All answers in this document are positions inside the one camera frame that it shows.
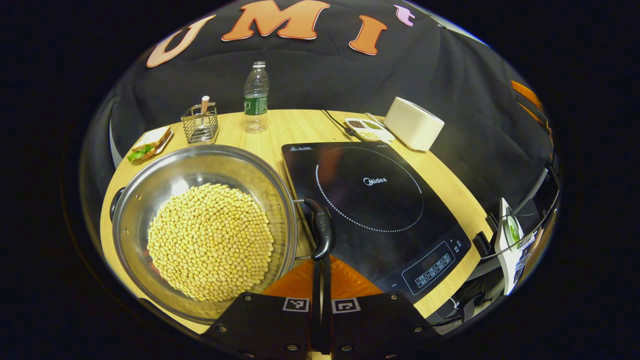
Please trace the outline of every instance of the wooden table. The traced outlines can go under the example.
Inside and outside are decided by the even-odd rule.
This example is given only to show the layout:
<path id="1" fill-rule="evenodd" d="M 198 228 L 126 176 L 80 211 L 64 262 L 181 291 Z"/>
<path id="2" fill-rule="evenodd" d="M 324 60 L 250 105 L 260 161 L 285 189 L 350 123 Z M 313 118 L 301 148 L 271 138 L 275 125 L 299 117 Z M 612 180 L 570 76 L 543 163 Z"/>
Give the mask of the wooden table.
<path id="1" fill-rule="evenodd" d="M 363 114 L 343 111 L 330 111 L 334 118 L 342 122 L 348 117 L 367 119 Z M 218 115 L 220 132 L 216 144 L 231 145 L 250 151 L 267 161 L 283 179 L 287 178 L 281 146 L 286 143 L 307 142 L 358 142 L 345 134 L 336 123 L 319 110 L 269 110 L 267 112 L 267 130 L 258 134 L 249 134 L 243 129 L 242 113 Z M 107 189 L 100 215 L 100 239 L 105 259 L 112 271 L 135 296 L 146 298 L 125 273 L 120 264 L 111 234 L 109 206 L 115 192 L 127 183 L 149 162 L 160 156 L 182 149 L 188 145 L 180 122 L 171 125 L 173 138 L 166 144 L 161 154 L 137 164 L 127 160 L 121 162 L 113 174 Z M 392 148 L 398 152 L 427 182 L 442 199 L 456 220 L 462 226 L 469 239 L 480 231 L 490 239 L 492 231 L 484 221 L 486 213 L 465 185 L 431 152 L 413 151 L 399 140 L 392 142 Z M 311 237 L 298 217 L 298 253 L 297 256 L 308 256 L 312 252 Z M 474 246 L 467 252 L 460 264 L 425 296 L 415 307 L 427 317 L 438 309 L 457 291 L 471 274 L 480 260 Z M 203 333 L 209 326 L 193 323 L 165 311 L 170 317 L 182 323 L 192 331 Z"/>

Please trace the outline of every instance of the white tissue box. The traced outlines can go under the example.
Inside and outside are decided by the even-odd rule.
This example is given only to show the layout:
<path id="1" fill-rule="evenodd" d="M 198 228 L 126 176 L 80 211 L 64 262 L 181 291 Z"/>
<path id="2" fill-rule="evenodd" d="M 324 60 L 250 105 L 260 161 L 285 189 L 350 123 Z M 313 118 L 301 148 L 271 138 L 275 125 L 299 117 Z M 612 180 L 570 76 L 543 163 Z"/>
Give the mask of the white tissue box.
<path id="1" fill-rule="evenodd" d="M 428 151 L 440 134 L 444 121 L 420 106 L 396 97 L 384 125 L 409 149 Z"/>

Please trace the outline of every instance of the wok handle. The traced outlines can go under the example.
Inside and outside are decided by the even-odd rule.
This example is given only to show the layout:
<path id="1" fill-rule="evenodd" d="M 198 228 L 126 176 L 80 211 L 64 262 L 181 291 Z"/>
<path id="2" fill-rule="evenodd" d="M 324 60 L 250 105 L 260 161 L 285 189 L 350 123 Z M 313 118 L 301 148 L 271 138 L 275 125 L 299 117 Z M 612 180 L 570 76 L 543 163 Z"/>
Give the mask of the wok handle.
<path id="1" fill-rule="evenodd" d="M 111 206 L 109 207 L 109 219 L 111 222 L 113 222 L 113 213 L 116 212 L 116 205 L 118 205 L 118 200 L 120 200 L 122 193 L 124 193 L 124 188 L 118 190 L 113 196 L 113 200 L 111 200 Z"/>
<path id="2" fill-rule="evenodd" d="M 316 249 L 311 258 L 320 260 L 328 256 L 335 246 L 335 229 L 326 207 L 310 197 L 305 197 L 304 203 L 311 209 L 311 224 L 316 238 Z"/>

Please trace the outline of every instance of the green bottle label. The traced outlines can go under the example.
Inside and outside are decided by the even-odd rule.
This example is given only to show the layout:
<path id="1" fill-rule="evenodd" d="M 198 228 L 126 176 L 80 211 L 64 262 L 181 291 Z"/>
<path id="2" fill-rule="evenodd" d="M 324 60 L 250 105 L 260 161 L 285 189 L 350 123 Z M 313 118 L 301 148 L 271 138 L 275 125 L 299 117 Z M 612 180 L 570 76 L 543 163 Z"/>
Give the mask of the green bottle label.
<path id="1" fill-rule="evenodd" d="M 247 115 L 260 115 L 267 112 L 267 97 L 245 97 L 244 113 Z"/>

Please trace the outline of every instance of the induction cooktop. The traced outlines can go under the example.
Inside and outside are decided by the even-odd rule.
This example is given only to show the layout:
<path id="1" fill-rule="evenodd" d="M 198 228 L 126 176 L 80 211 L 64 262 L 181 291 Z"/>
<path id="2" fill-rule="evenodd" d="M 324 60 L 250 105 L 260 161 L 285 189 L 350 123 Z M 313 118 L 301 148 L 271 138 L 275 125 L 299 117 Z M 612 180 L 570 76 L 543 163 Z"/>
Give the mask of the induction cooktop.
<path id="1" fill-rule="evenodd" d="M 296 198 L 311 197 L 331 213 L 332 255 L 382 291 L 415 303 L 469 250 L 447 206 L 389 145 L 295 143 L 282 153 Z M 308 230 L 310 211 L 300 208 Z"/>

